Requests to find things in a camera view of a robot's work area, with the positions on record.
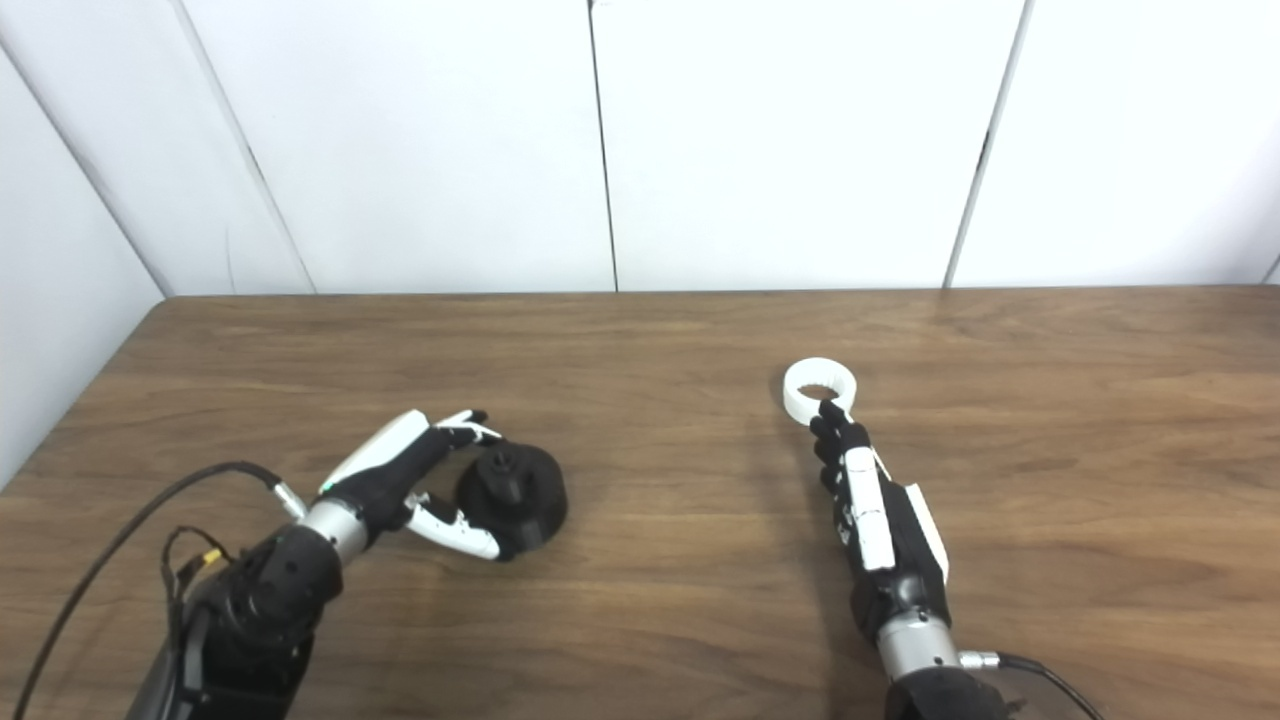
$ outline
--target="black round knob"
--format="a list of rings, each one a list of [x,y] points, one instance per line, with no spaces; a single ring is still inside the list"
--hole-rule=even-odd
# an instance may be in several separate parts
[[[500,442],[462,474],[458,507],[498,538],[499,560],[541,547],[568,514],[559,465],[545,450]]]
[[[484,489],[502,505],[520,505],[529,497],[529,457],[522,446],[495,445],[480,456],[476,473]]]

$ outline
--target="white plastic ring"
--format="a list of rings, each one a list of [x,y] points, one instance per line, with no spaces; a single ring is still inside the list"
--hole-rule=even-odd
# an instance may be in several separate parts
[[[826,357],[806,357],[790,368],[782,378],[782,405],[791,419],[808,425],[818,414],[818,401],[805,396],[800,388],[820,386],[836,393],[832,402],[844,411],[854,406],[858,395],[858,380],[849,368]]]

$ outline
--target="wooden tabletop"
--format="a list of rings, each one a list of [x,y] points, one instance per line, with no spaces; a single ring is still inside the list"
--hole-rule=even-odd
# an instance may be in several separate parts
[[[504,565],[385,537],[293,716],[877,719],[780,404],[809,355],[856,373],[855,415],[924,488],[963,647],[1039,659],[1112,720],[1280,715],[1276,287],[170,300],[0,493],[0,710],[173,479],[244,459],[310,495],[392,416],[483,407],[562,464],[563,532]],[[174,524],[243,547],[283,518],[237,477],[179,496],[84,598],[29,717],[123,714]]]

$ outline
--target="white wall panel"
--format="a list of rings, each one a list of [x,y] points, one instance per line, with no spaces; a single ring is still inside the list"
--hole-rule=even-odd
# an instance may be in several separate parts
[[[3,0],[0,37],[173,292],[310,292],[174,6]]]
[[[622,290],[938,287],[1020,0],[600,0]]]
[[[0,487],[159,300],[0,54]]]
[[[323,292],[613,290],[582,0],[188,0]]]
[[[1274,0],[1041,0],[956,284],[1260,282],[1277,88]]]

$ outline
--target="wood grain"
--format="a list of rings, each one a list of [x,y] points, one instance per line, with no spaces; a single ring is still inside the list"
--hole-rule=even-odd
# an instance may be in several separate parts
[[[849,364],[920,482],[957,641],[1038,657],[1112,719],[1275,717],[1280,291],[179,299],[0,495],[0,707],[72,584],[172,479],[311,489],[408,407],[489,410],[564,466],[544,551],[385,538],[349,569],[297,717],[878,717],[809,437],[777,386]],[[447,489],[467,457],[428,482]],[[244,546],[253,483],[182,496],[101,575],[33,719],[118,717],[178,521]]]

